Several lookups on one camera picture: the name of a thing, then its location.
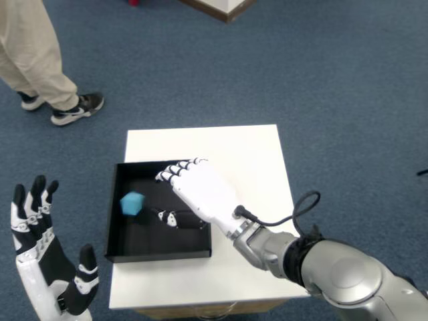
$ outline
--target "black cable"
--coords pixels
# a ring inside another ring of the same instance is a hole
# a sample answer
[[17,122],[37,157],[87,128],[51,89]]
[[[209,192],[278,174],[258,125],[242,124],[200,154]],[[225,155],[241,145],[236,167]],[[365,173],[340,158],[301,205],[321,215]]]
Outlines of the black cable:
[[[313,195],[316,195],[315,200],[306,208],[299,210],[299,208],[300,208],[300,206],[302,206],[303,202]],[[305,235],[305,233],[302,231],[302,229],[300,228],[300,226],[298,224],[297,218],[299,216],[309,212],[311,209],[313,209],[318,204],[318,202],[320,201],[320,198],[321,198],[321,193],[318,191],[309,191],[309,192],[303,194],[299,198],[297,203],[294,205],[293,213],[290,216],[287,216],[287,217],[283,218],[282,220],[275,222],[275,223],[267,223],[267,222],[260,221],[257,216],[251,214],[242,205],[240,205],[236,208],[235,215],[245,217],[246,219],[249,219],[250,221],[253,221],[253,222],[259,223],[260,225],[268,226],[268,227],[278,226],[278,225],[281,225],[281,224],[285,223],[286,221],[289,221],[292,219],[294,227],[296,228],[297,232],[300,235]]]

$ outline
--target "black box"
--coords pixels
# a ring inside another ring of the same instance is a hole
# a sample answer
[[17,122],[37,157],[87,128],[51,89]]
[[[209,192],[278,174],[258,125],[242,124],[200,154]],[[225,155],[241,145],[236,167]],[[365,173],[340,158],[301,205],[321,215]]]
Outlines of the black box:
[[[168,183],[157,183],[156,174],[177,160],[117,164],[108,221],[105,257],[114,263],[211,257],[211,226],[175,229],[148,210],[190,210]],[[142,193],[143,210],[136,216],[122,214],[120,199],[130,191]]]

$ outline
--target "blue cube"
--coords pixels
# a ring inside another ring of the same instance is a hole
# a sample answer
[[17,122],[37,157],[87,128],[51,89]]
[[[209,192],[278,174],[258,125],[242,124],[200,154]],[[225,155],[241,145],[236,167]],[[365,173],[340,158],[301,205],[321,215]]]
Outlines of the blue cube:
[[137,192],[129,192],[120,200],[123,215],[136,216],[144,204],[144,195]]

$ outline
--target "white tabletop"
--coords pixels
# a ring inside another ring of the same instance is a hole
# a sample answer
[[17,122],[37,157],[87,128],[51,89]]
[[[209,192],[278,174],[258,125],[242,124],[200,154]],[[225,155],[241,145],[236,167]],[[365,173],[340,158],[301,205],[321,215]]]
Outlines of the white tabletop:
[[[293,209],[276,125],[129,130],[125,162],[209,158],[241,203],[264,221]],[[273,228],[297,235],[291,222]],[[212,226],[213,255],[113,265],[110,308],[154,308],[307,296],[304,288],[252,267]]]

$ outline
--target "black sneaker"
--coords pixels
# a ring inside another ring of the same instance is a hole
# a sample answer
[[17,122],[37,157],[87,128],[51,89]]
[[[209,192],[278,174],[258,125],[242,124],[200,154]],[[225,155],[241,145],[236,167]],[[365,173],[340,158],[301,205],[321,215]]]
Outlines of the black sneaker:
[[30,97],[23,92],[17,92],[22,99],[21,107],[22,109],[32,112],[33,110],[38,109],[41,105],[45,103],[45,100],[40,96]]
[[82,117],[91,117],[99,111],[104,104],[101,94],[88,94],[79,97],[76,107],[62,111],[53,109],[51,122],[56,126],[64,126]]

